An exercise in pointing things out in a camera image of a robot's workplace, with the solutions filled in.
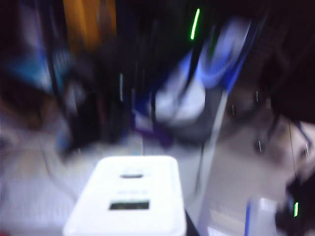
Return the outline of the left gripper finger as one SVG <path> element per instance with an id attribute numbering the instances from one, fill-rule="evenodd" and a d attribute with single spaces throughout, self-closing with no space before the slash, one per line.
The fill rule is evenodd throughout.
<path id="1" fill-rule="evenodd" d="M 186 215 L 186 223 L 187 223 L 186 236 L 200 236 L 199 232 L 197 231 L 196 227 L 194 226 L 187 211 L 185 211 L 185 215 Z"/>

